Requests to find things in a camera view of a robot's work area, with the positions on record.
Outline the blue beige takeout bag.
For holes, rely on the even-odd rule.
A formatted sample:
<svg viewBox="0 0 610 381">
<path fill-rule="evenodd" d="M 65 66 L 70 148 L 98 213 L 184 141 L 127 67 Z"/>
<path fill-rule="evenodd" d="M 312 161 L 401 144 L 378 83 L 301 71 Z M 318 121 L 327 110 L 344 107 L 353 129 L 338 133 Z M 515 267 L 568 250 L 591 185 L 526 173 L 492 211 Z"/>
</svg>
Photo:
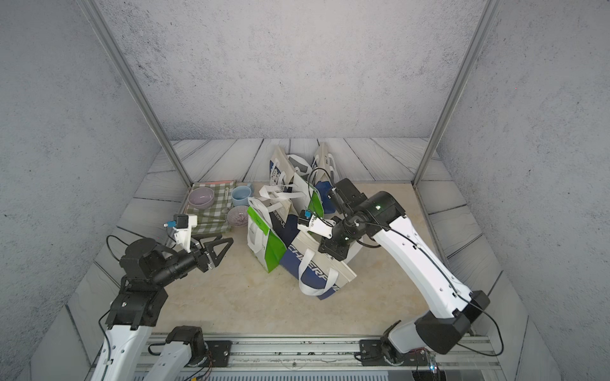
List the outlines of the blue beige takeout bag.
<svg viewBox="0 0 610 381">
<path fill-rule="evenodd" d="M 280 265 L 297 279 L 304 295 L 324 300 L 357 277 L 348 263 L 362 249 L 360 244 L 349 248 L 345 260 L 336 260 L 318 251 L 319 241 L 312 234 L 293 230 L 280 238 L 287 248 Z"/>
</svg>

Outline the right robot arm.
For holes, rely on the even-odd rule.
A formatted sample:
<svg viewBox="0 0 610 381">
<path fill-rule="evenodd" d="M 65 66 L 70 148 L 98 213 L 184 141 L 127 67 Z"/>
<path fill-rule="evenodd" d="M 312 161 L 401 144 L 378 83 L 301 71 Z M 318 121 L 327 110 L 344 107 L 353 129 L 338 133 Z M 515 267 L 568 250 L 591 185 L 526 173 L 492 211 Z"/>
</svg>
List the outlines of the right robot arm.
<svg viewBox="0 0 610 381">
<path fill-rule="evenodd" d="M 427 302 L 427 313 L 411 322 L 397 322 L 381 337 L 381 356 L 401 365 L 410 352 L 430 349 L 447 354 L 485 313 L 489 297 L 459 282 L 420 238 L 400 203 L 386 191 L 366 197 L 353 187 L 329 193 L 341 217 L 320 251 L 343 260 L 350 244 L 368 236 L 400 265 Z"/>
</svg>

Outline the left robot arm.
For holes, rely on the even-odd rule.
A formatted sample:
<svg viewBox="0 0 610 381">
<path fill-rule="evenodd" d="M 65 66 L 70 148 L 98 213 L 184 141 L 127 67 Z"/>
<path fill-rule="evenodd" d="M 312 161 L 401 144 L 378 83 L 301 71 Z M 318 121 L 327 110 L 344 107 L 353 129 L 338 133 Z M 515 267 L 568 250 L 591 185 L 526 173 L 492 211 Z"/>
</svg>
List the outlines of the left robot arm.
<svg viewBox="0 0 610 381">
<path fill-rule="evenodd" d="M 92 378 L 133 379 L 168 299 L 165 288 L 190 271 L 205 273 L 216 268 L 233 243 L 231 237 L 203 234 L 184 249 L 170 248 L 152 238 L 129 244 L 119 260 L 125 270 L 119 293 L 98 321 L 104 341 Z M 232 343 L 207 341 L 200 327 L 181 325 L 160 346 L 147 380 L 174 380 L 182 371 L 188 372 L 190 380 L 206 380 L 213 370 L 228 366 Z"/>
</svg>

